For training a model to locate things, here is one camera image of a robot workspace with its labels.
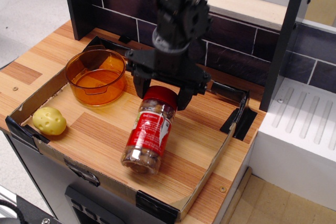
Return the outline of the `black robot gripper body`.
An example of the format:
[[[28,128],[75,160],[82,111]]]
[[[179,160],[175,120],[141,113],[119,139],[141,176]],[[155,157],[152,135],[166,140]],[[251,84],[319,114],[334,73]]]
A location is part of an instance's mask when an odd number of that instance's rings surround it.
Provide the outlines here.
[[[175,87],[193,87],[194,95],[204,94],[211,76],[188,57],[189,43],[173,47],[157,29],[152,34],[154,49],[125,53],[132,75],[151,78]]]

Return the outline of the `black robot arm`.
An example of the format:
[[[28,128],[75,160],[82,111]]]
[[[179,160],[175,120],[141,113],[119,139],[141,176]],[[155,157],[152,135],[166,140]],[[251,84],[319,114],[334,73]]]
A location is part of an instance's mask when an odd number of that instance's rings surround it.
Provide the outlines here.
[[[144,98],[151,80],[178,87],[177,109],[185,110],[193,96],[204,94],[210,74],[190,59],[190,43],[210,28],[207,0],[155,0],[157,27],[152,34],[152,50],[125,53],[137,95]]]

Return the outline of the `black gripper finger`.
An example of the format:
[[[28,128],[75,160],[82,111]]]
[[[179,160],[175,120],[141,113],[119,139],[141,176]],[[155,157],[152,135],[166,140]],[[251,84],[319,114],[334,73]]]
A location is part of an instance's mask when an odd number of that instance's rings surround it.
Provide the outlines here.
[[[194,95],[193,87],[181,87],[177,97],[177,110],[183,111],[186,109]]]
[[[150,87],[151,78],[147,79],[141,76],[133,76],[133,84],[139,98],[143,99]]]

